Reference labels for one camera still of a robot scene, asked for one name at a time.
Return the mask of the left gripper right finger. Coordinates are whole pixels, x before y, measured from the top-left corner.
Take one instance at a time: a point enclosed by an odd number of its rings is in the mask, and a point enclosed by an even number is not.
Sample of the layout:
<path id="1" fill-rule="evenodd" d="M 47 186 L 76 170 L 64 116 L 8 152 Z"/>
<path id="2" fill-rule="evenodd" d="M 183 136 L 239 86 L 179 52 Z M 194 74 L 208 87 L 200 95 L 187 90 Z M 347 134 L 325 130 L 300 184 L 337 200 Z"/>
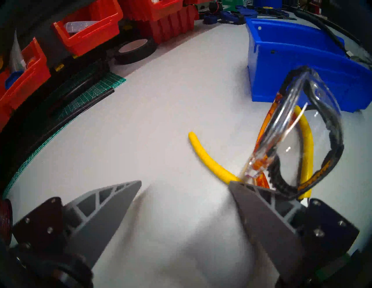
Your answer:
<path id="1" fill-rule="evenodd" d="M 306 207 L 275 190 L 252 184 L 230 181 L 228 188 L 245 230 L 262 245 L 282 283 L 302 283 L 305 249 L 291 222 Z"/>

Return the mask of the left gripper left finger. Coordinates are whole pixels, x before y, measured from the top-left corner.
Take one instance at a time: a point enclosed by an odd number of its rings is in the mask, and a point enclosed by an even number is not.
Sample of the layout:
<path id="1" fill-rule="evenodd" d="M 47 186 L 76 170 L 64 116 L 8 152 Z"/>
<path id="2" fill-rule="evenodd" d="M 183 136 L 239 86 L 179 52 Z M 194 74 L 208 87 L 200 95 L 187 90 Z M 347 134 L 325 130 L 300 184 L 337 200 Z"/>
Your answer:
<path id="1" fill-rule="evenodd" d="M 81 256 L 92 269 L 142 186 L 130 181 L 98 188 L 62 207 L 67 244 L 64 253 Z"/>

